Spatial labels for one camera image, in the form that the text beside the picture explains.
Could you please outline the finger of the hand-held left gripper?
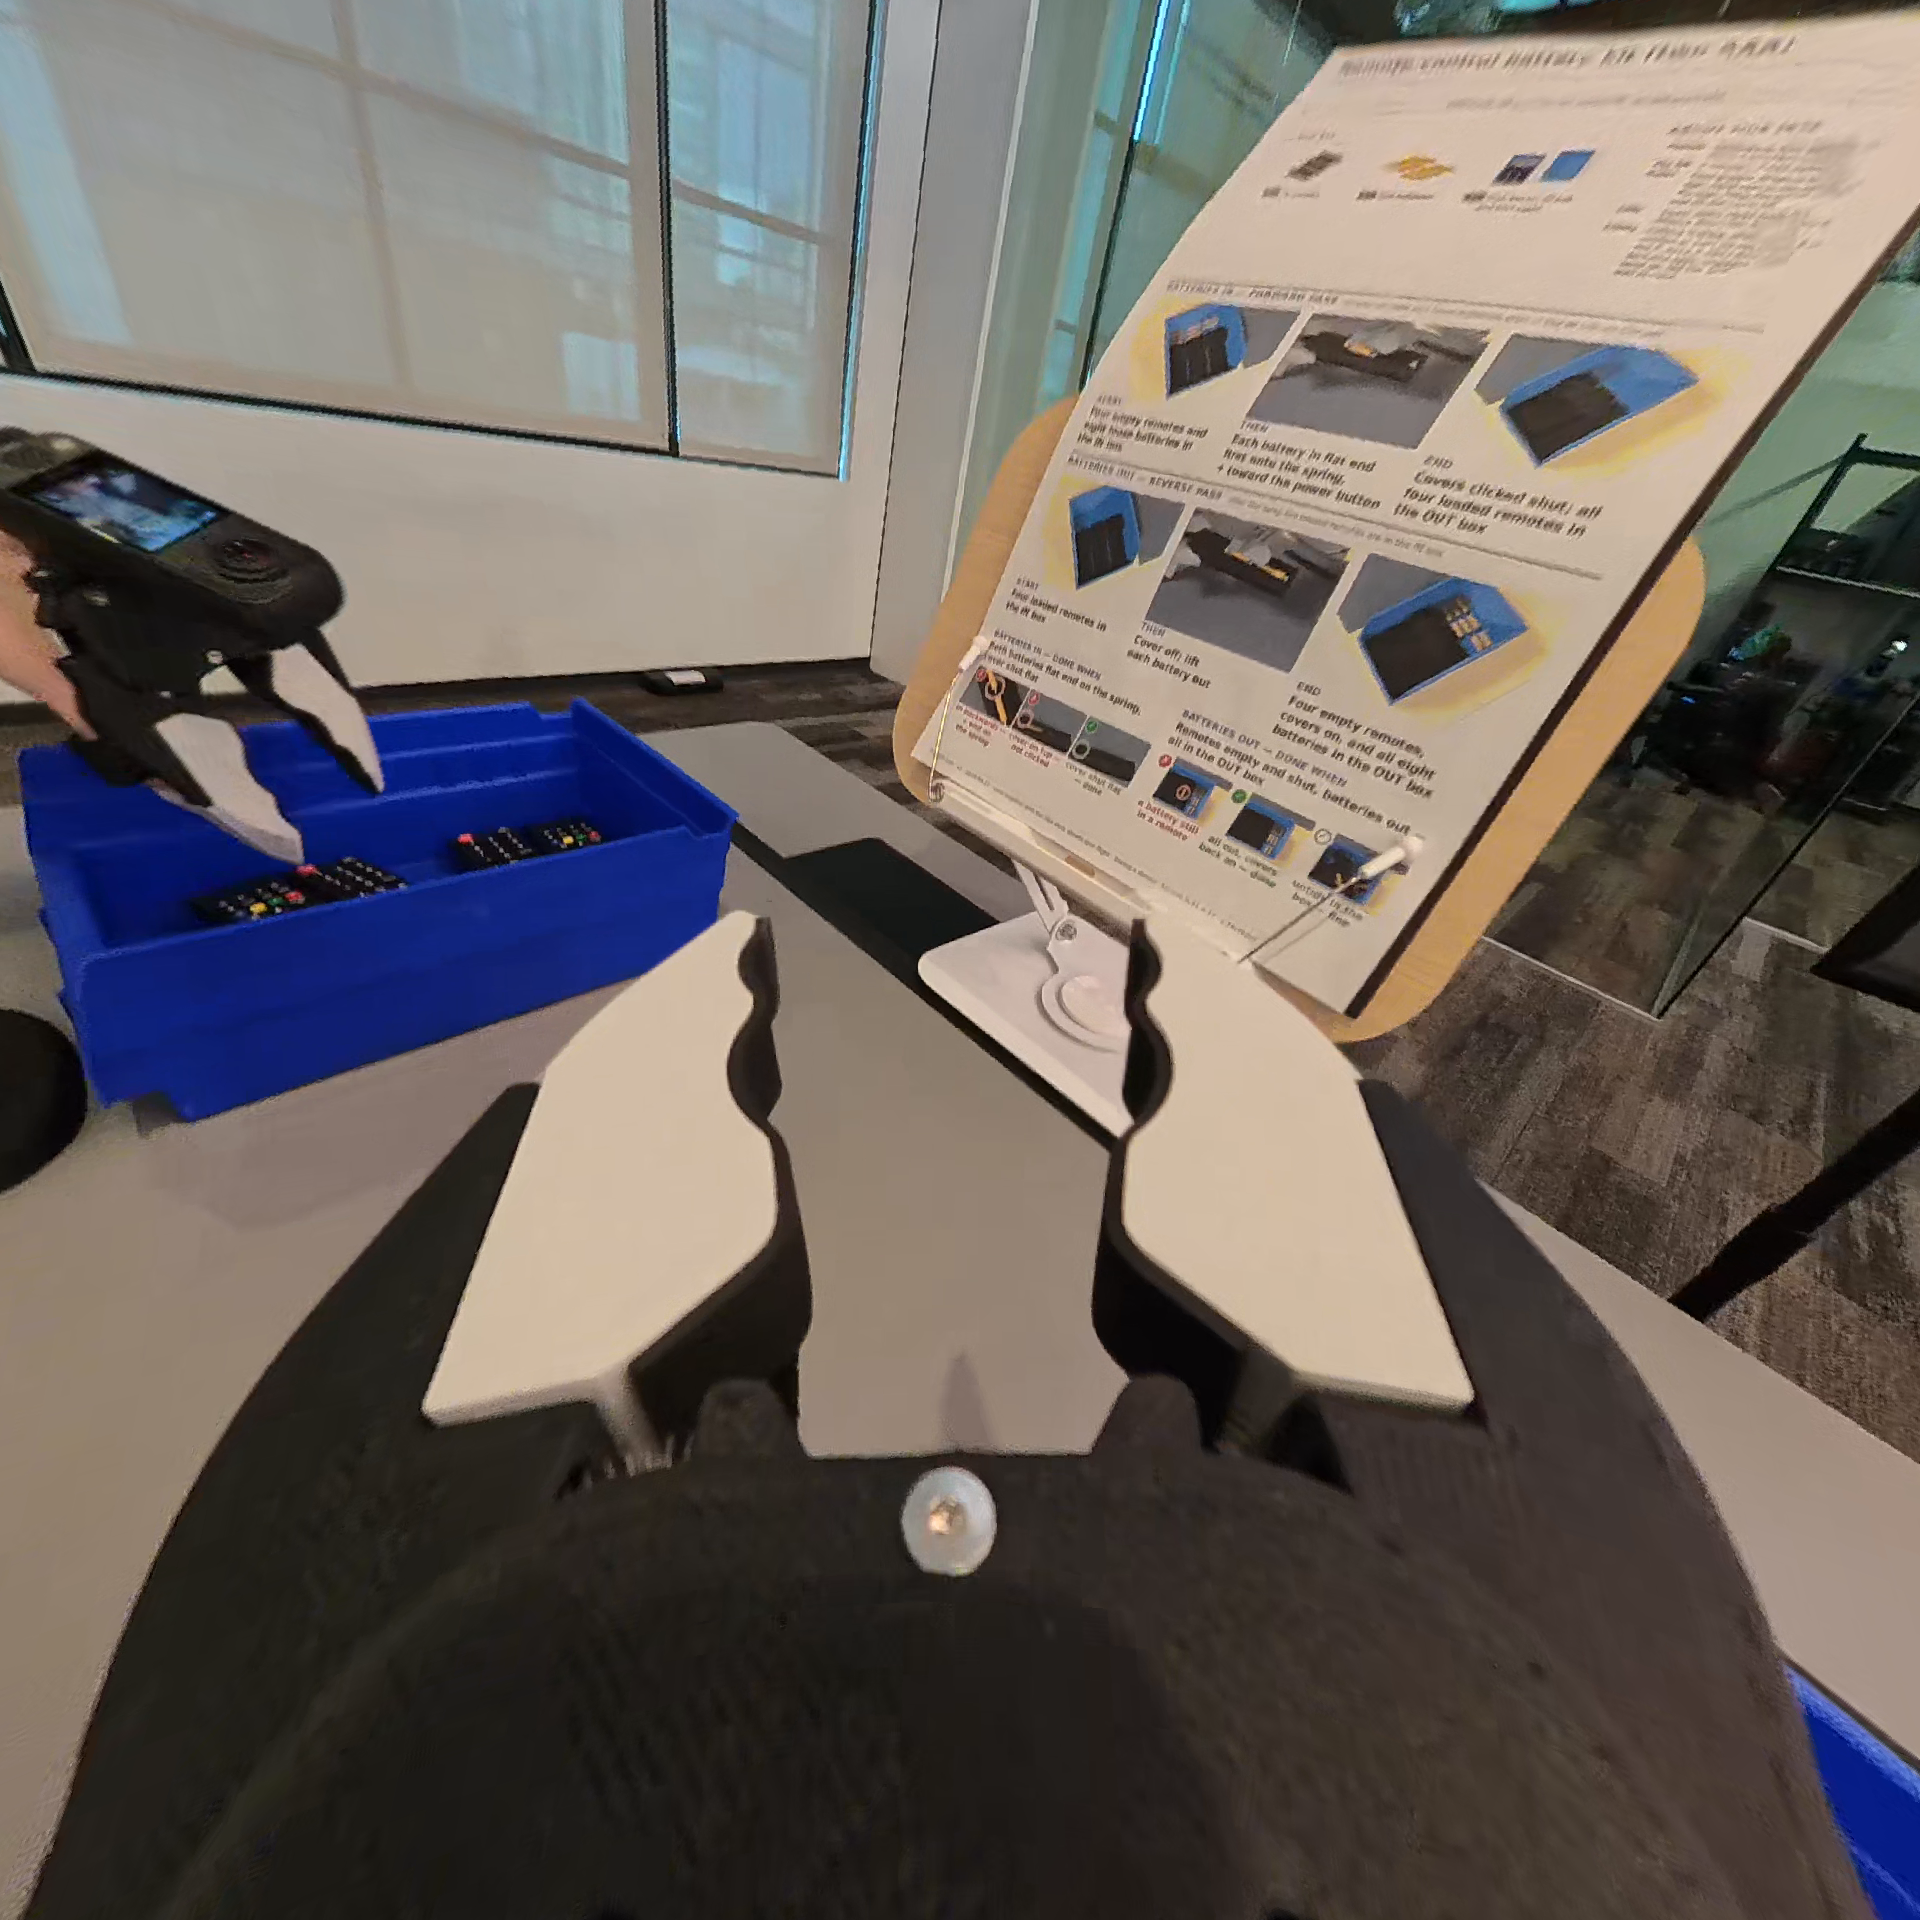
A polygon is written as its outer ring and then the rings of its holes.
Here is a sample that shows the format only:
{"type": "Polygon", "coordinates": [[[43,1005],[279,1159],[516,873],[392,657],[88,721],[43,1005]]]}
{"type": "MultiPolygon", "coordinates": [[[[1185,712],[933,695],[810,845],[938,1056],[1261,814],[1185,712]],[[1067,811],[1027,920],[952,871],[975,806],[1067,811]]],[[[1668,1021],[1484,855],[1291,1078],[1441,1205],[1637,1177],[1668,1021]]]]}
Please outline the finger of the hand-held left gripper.
{"type": "Polygon", "coordinates": [[[252,697],[297,721],[364,791],[387,791],[368,717],[322,632],[239,657],[235,679],[252,697]]]}
{"type": "Polygon", "coordinates": [[[179,712],[160,721],[159,739],[181,777],[152,777],[154,793],[283,866],[307,865],[299,830],[253,777],[235,727],[218,717],[179,712]]]}

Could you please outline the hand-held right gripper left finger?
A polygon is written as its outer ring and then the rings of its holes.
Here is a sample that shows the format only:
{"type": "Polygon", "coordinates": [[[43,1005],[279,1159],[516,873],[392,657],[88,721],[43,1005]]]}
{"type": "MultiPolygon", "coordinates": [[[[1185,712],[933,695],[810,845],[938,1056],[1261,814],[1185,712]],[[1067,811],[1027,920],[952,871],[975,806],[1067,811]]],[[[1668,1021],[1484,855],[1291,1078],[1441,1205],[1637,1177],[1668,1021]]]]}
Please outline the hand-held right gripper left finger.
{"type": "Polygon", "coordinates": [[[587,1409],[655,1469],[717,1385],[800,1421],[811,1283],[777,1014],[776,930],[736,910],[555,1054],[424,1393],[433,1427],[587,1409]]]}

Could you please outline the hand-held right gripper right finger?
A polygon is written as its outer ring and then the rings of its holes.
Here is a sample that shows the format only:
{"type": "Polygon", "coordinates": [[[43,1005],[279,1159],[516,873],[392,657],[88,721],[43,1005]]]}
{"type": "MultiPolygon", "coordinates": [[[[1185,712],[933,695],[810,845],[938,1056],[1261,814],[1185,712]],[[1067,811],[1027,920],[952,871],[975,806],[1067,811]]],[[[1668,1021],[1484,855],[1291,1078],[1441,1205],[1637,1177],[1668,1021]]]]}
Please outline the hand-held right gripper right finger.
{"type": "Polygon", "coordinates": [[[1181,1385],[1210,1450],[1273,1457],[1297,1406],[1474,1406],[1367,1110],[1315,1022],[1176,920],[1137,923],[1129,1127],[1101,1194],[1093,1329],[1181,1385]]]}

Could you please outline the black remote control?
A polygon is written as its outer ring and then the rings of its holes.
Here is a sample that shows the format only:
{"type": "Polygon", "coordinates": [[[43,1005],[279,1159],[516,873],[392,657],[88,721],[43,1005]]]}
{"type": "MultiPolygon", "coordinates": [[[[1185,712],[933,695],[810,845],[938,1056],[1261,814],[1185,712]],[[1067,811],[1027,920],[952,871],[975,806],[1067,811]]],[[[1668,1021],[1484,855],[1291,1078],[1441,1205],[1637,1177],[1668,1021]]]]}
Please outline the black remote control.
{"type": "Polygon", "coordinates": [[[493,873],[538,857],[601,848],[607,841],[595,824],[572,816],[520,827],[459,832],[448,841],[448,862],[457,873],[493,873]]]}
{"type": "Polygon", "coordinates": [[[351,855],[327,865],[303,865],[263,879],[232,883],[186,904],[195,923],[208,928],[243,928],[287,920],[325,905],[348,905],[400,895],[407,880],[351,855]]]}

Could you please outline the blue plastic bin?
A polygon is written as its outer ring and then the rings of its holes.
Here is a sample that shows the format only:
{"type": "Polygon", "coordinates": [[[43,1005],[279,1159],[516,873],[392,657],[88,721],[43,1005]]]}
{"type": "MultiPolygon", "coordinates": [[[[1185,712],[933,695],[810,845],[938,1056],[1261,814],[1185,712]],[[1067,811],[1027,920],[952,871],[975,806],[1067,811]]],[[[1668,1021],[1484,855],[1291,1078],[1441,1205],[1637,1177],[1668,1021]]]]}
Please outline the blue plastic bin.
{"type": "Polygon", "coordinates": [[[1791,1670],[1816,1769],[1876,1918],[1917,1918],[1917,1769],[1831,1695],[1791,1670]]]}
{"type": "Polygon", "coordinates": [[[105,1107],[163,1098],[204,1121],[612,987],[717,914],[736,811],[585,702],[373,721],[364,793],[295,725],[243,729],[307,865],[364,857],[392,897],[243,928],[186,904],[289,871],[68,747],[19,758],[24,832],[59,1002],[105,1107]],[[587,818],[601,848],[459,873],[459,832],[587,818]]]}

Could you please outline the person's left hand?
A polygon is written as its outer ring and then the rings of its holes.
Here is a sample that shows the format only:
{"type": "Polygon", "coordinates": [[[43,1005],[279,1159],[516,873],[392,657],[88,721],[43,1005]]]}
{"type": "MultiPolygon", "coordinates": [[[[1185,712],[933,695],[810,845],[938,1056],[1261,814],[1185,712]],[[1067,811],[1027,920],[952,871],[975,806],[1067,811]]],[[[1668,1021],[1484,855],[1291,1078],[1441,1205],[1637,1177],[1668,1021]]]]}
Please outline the person's left hand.
{"type": "Polygon", "coordinates": [[[72,679],[63,673],[63,648],[37,621],[31,587],[33,553],[2,536],[2,685],[53,713],[73,737],[93,739],[72,679]]]}

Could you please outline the black office chair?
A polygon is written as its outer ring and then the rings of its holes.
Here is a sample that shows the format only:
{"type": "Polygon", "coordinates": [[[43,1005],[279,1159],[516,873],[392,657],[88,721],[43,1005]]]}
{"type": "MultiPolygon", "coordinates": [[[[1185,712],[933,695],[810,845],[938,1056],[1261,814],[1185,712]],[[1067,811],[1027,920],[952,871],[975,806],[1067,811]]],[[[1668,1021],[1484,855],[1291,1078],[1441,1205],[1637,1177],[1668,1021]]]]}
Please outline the black office chair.
{"type": "Polygon", "coordinates": [[[53,1166],[88,1113],[76,1043],[43,1018],[2,1011],[2,1194],[53,1166]]]}

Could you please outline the white stand base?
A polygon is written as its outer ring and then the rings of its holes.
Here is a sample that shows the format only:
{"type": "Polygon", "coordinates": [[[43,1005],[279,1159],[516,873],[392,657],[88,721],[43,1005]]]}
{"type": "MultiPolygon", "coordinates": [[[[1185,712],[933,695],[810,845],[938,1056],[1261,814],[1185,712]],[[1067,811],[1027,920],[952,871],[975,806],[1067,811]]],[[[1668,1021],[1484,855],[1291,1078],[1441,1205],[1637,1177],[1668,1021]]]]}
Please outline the white stand base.
{"type": "Polygon", "coordinates": [[[1155,901],[1047,850],[1020,855],[1015,875],[1024,909],[929,950],[919,981],[1099,1134],[1124,1136],[1129,943],[1155,901]]]}

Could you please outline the black desk mat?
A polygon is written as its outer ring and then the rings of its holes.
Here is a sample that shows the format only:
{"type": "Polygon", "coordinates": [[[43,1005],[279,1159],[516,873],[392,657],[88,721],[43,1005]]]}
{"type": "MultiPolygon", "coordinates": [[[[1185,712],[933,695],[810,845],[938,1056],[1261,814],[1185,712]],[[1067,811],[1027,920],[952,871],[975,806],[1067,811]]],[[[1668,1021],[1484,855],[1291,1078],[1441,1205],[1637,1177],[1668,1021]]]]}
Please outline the black desk mat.
{"type": "Polygon", "coordinates": [[[819,923],[912,991],[941,1021],[967,1030],[976,1043],[986,1043],[986,1031],[927,983],[922,961],[941,947],[996,928],[999,921],[987,910],[872,835],[783,855],[748,825],[735,824],[732,848],[819,923]]]}

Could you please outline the large glass window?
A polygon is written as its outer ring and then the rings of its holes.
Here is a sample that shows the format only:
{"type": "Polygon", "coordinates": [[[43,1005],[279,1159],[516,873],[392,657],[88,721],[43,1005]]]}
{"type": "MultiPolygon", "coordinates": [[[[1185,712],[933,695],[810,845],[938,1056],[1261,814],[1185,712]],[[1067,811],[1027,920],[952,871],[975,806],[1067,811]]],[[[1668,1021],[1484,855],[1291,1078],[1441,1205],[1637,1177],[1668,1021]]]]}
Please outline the large glass window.
{"type": "Polygon", "coordinates": [[[876,14],[5,3],[5,367],[844,474],[876,14]]]}

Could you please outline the printed instruction sheet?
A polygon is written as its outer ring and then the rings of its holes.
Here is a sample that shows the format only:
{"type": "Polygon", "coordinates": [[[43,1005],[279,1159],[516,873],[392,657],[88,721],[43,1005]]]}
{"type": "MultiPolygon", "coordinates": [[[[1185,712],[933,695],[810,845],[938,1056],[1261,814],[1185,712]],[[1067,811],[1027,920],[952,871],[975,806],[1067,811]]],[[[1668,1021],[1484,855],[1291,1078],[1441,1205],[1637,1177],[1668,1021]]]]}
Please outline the printed instruction sheet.
{"type": "Polygon", "coordinates": [[[1916,5],[1348,46],[1073,405],[929,797],[1355,1039],[1916,231],[1916,5]]]}

